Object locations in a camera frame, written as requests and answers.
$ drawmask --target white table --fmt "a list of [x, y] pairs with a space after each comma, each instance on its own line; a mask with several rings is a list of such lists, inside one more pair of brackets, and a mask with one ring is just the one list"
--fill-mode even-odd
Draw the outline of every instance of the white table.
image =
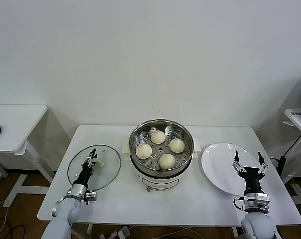
[[[27, 141], [28, 136], [46, 111], [46, 106], [0, 105], [0, 153], [23, 155], [27, 152], [30, 154], [30, 157], [27, 157], [27, 159], [30, 160], [49, 182], [52, 182], [54, 172], [41, 159], [30, 142]], [[0, 178], [2, 176], [6, 177], [7, 173], [0, 166]], [[47, 192], [47, 187], [22, 186], [26, 177], [27, 175], [20, 175], [6, 202], [3, 204], [4, 207], [9, 207], [18, 193], [45, 194]]]
[[[285, 115], [289, 118], [291, 123], [289, 125], [296, 126], [301, 132], [301, 109], [286, 109]], [[297, 155], [297, 159], [292, 162], [287, 162], [285, 169], [282, 173], [282, 180], [284, 183], [287, 183], [291, 178], [293, 178], [296, 173], [301, 169], [301, 153]], [[301, 204], [301, 188], [298, 184], [291, 183], [293, 191], [296, 193], [296, 196], [293, 196], [292, 199], [296, 205]]]
[[[64, 155], [53, 182], [38, 212], [38, 219], [52, 220], [54, 204], [65, 195], [71, 184], [67, 168], [83, 148], [94, 144], [106, 144], [121, 153], [135, 126], [81, 125]], [[301, 216], [284, 184], [262, 147], [252, 128], [249, 127], [187, 127], [200, 142], [202, 150], [216, 142], [234, 143], [257, 157], [258, 151], [269, 164], [263, 181], [263, 190], [270, 195], [269, 215], [277, 225], [301, 224]], [[214, 187], [200, 171], [199, 158], [193, 160], [180, 183], [167, 191], [147, 192], [136, 180], [133, 165], [122, 161], [115, 180], [98, 190], [97, 202], [82, 206], [78, 222], [124, 225], [207, 226], [238, 227], [245, 212], [233, 205], [234, 196]]]

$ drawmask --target wooden floor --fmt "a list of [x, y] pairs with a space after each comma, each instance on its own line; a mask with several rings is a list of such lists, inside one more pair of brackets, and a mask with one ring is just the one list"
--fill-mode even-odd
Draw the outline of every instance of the wooden floor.
[[[0, 182], [0, 202], [5, 200], [9, 194], [11, 188], [18, 179], [19, 174], [10, 173], [8, 178], [2, 179]], [[49, 186], [46, 179], [40, 174], [31, 174], [28, 176], [25, 185], [32, 186]], [[287, 186], [289, 193], [293, 196], [293, 192], [289, 186]], [[37, 219], [37, 212], [44, 199], [44, 195], [26, 195], [19, 194], [14, 201], [13, 205], [8, 208], [7, 221], [13, 228], [17, 225], [23, 225], [25, 227], [25, 239], [39, 239], [43, 234], [47, 222], [41, 222]], [[301, 206], [298, 206], [298, 210], [301, 214]], [[6, 208], [0, 205], [0, 218], [4, 218]], [[3, 225], [3, 220], [0, 220], [0, 228]], [[83, 229], [87, 228], [88, 225], [80, 225]], [[106, 238], [118, 228], [117, 225], [94, 225], [93, 227], [93, 238], [99, 238], [100, 234], [104, 234]], [[178, 231], [182, 228], [178, 227], [140, 227], [136, 226], [131, 229], [130, 239], [151, 239], [159, 237], [161, 235]], [[205, 239], [232, 239], [234, 238], [231, 228], [192, 228], [193, 230], [200, 233]], [[282, 234], [283, 239], [301, 239], [301, 225], [299, 226], [285, 226], [279, 227], [279, 231]], [[5, 226], [0, 234], [0, 239], [9, 232], [8, 226]], [[17, 228], [13, 231], [13, 239], [21, 239], [23, 235], [23, 229]], [[182, 236], [188, 236], [193, 239], [200, 239], [198, 235], [193, 232], [184, 230], [180, 233], [170, 235], [173, 238]]]

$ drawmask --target stainless steel steamer basket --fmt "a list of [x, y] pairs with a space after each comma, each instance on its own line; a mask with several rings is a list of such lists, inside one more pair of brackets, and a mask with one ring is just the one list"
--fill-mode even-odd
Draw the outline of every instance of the stainless steel steamer basket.
[[[150, 135], [155, 130], [161, 130], [166, 135], [166, 140], [162, 144], [154, 144]], [[179, 138], [185, 143], [185, 150], [181, 153], [174, 153], [169, 148], [172, 139]], [[140, 159], [136, 155], [136, 148], [146, 143], [152, 148], [152, 155], [147, 159]], [[172, 178], [186, 170], [191, 161], [194, 151], [194, 140], [189, 131], [177, 122], [166, 119], [154, 119], [140, 124], [129, 137], [130, 158], [134, 166], [147, 176], [153, 178]], [[176, 167], [164, 170], [159, 166], [159, 158], [170, 153], [176, 158]]]

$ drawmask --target steamed bun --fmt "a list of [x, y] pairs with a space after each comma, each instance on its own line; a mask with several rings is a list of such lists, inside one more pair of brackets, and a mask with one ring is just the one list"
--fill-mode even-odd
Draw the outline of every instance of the steamed bun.
[[176, 159], [173, 155], [166, 153], [160, 157], [159, 166], [162, 169], [172, 169], [176, 166]]
[[140, 159], [149, 158], [152, 154], [152, 149], [149, 145], [142, 143], [136, 148], [136, 155]]
[[155, 144], [161, 144], [161, 143], [165, 142], [166, 135], [162, 131], [156, 130], [151, 133], [150, 139]]
[[185, 150], [185, 143], [181, 139], [174, 138], [170, 141], [169, 148], [174, 153], [181, 153]]

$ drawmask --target glass lid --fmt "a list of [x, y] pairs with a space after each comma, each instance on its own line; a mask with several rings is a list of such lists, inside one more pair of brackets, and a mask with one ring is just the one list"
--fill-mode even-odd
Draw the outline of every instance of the glass lid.
[[98, 189], [106, 187], [110, 184], [118, 175], [121, 161], [119, 154], [115, 149], [107, 145], [93, 145], [78, 152], [72, 159], [67, 175], [70, 183], [72, 184], [79, 176], [82, 170], [82, 164], [88, 157], [93, 149], [96, 149], [95, 154], [95, 168], [92, 176], [88, 181], [90, 191], [96, 191]]

